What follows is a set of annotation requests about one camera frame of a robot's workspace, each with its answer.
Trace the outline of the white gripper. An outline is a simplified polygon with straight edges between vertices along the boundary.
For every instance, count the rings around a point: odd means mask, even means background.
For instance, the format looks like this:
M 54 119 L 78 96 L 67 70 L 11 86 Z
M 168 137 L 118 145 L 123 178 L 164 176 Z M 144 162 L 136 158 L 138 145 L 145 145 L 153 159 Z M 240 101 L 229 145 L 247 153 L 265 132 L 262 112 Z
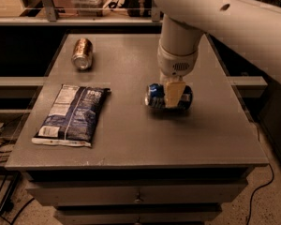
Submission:
M 160 73 L 160 82 L 164 85 L 165 104 L 167 108 L 174 108 L 185 90 L 183 77 L 193 69 L 199 56 L 198 45 L 182 54 L 170 52 L 159 41 L 157 48 L 157 63 Z

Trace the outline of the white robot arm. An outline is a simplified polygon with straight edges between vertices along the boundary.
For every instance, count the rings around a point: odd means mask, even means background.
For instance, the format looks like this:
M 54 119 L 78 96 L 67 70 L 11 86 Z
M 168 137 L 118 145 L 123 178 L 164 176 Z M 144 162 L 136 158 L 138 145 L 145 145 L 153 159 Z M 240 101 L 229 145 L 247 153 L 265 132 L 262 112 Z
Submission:
M 153 0 L 164 13 L 158 44 L 165 106 L 174 108 L 208 33 L 281 84 L 281 7 L 256 0 Z

